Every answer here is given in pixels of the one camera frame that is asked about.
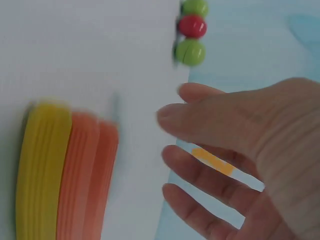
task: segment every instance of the orange strip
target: orange strip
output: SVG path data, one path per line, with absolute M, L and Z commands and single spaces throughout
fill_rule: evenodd
M 82 237 L 99 134 L 99 123 L 94 116 L 80 112 L 72 114 L 59 195 L 56 240 L 80 240 Z
M 227 176 L 230 176 L 235 169 L 235 167 L 231 164 L 222 161 L 221 159 L 212 155 L 210 152 L 204 150 L 203 148 L 194 148 L 192 149 L 191 154 L 197 159 L 204 160 L 211 167 L 215 168 L 216 170 Z
M 100 138 L 90 181 L 82 240 L 100 240 L 108 192 L 118 148 L 118 130 L 100 123 Z

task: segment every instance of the toy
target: toy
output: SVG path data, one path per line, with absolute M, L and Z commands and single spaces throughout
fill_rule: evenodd
M 87 113 L 72 114 L 72 129 L 64 160 L 57 214 L 56 240 L 81 240 L 87 196 L 94 166 L 99 122 Z
M 175 50 L 178 61 L 190 67 L 201 64 L 206 56 L 205 46 L 194 38 L 187 38 L 180 42 Z
M 206 34 L 207 24 L 198 15 L 187 15 L 179 21 L 178 30 L 187 38 L 199 39 Z
M 91 175 L 85 221 L 80 240 L 101 239 L 109 186 L 117 154 L 117 126 L 112 123 L 101 122 L 99 127 L 99 143 Z
M 66 106 L 30 112 L 16 185 L 17 240 L 100 240 L 117 126 Z
M 31 110 L 16 185 L 16 239 L 56 240 L 60 182 L 71 132 L 71 112 L 49 103 Z
M 209 7 L 205 0 L 186 0 L 182 5 L 184 15 L 199 15 L 205 18 L 208 15 Z

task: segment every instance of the white paper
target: white paper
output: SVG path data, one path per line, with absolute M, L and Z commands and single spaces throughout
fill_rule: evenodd
M 154 238 L 169 175 L 161 150 L 176 142 L 155 112 L 181 101 L 176 88 L 189 73 L 172 61 L 179 9 L 178 0 L 0 2 L 0 239 L 15 239 L 21 125 L 42 97 L 108 118 L 116 111 L 120 146 L 101 239 Z

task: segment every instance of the fingernail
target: fingernail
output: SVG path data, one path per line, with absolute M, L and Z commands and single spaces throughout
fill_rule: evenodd
M 157 112 L 158 118 L 168 118 L 172 114 L 175 114 L 177 111 L 181 110 L 184 106 L 183 103 L 173 103 L 160 108 Z

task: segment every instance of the yellow strip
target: yellow strip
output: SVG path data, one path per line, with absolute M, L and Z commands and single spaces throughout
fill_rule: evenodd
M 41 103 L 29 114 L 16 186 L 16 239 L 55 240 L 62 171 L 72 116 Z
M 208 165 L 210 165 L 211 167 L 213 167 L 214 169 L 216 169 L 217 171 L 230 176 L 233 172 L 233 170 L 235 169 L 234 166 L 232 166 L 231 164 L 222 161 L 221 159 L 217 158 L 216 156 L 212 155 L 211 153 L 209 153 L 208 151 L 202 149 L 202 148 L 194 148 L 192 149 L 191 154 L 199 159 L 199 160 L 203 160 L 205 163 L 207 163 Z

